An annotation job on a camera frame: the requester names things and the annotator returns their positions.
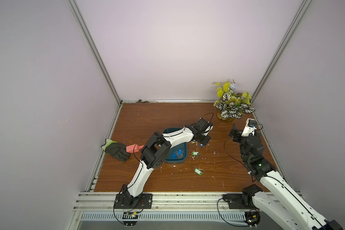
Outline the green tag key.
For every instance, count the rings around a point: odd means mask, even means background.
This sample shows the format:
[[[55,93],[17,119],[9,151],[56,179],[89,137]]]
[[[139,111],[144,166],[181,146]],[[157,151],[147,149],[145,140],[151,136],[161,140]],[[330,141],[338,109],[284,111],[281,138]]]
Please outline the green tag key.
[[[198,168],[195,168],[194,172],[197,173],[198,175],[202,175],[203,174],[203,172],[200,169],[198,169]]]
[[[192,156],[200,156],[200,152],[194,151],[194,152],[192,152]]]

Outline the teal plastic storage box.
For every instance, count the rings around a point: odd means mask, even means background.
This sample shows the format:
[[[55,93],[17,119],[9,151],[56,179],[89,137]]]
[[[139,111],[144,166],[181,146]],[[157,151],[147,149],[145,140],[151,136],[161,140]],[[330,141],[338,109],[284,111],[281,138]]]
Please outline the teal plastic storage box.
[[[187,133],[183,128],[167,128],[164,130],[163,136],[171,144],[170,150],[165,158],[165,162],[170,164],[183,163],[187,158],[187,142],[190,140],[192,135]],[[183,158],[178,157],[179,149],[183,150]],[[171,159],[173,153],[177,154],[175,160]]]

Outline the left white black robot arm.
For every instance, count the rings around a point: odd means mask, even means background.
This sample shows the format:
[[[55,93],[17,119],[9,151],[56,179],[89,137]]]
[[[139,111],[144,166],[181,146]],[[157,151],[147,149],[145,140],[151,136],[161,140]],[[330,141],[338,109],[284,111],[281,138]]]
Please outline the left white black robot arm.
[[[131,182],[121,189],[125,205],[133,206],[139,201],[149,176],[163,164],[171,148],[191,141],[205,146],[212,129],[213,123],[201,118],[197,123],[185,125],[174,132],[155,132],[141,149],[139,166]]]

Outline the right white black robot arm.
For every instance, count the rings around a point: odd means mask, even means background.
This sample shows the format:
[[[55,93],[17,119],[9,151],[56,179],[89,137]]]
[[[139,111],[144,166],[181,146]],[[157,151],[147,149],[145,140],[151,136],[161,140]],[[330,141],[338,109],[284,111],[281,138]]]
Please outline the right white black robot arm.
[[[233,126],[229,136],[239,144],[241,160],[248,173],[279,202],[273,201],[259,186],[251,185],[242,190],[244,204],[263,211],[284,230],[342,229],[336,220],[327,220],[304,201],[263,156],[264,145],[256,131],[256,121],[250,119],[249,122],[244,130]]]

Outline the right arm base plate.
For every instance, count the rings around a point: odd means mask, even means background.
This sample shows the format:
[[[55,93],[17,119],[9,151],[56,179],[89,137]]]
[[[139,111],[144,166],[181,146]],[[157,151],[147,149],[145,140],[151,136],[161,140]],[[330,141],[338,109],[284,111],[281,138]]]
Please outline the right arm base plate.
[[[224,194],[223,200],[228,204],[229,209],[255,209],[252,200],[244,194]]]

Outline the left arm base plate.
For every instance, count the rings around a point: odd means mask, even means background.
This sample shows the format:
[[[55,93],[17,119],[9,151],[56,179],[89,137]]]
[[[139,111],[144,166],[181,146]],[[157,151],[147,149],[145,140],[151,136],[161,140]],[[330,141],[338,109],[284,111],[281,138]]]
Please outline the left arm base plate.
[[[137,197],[117,194],[114,209],[151,209],[153,194],[142,193]]]

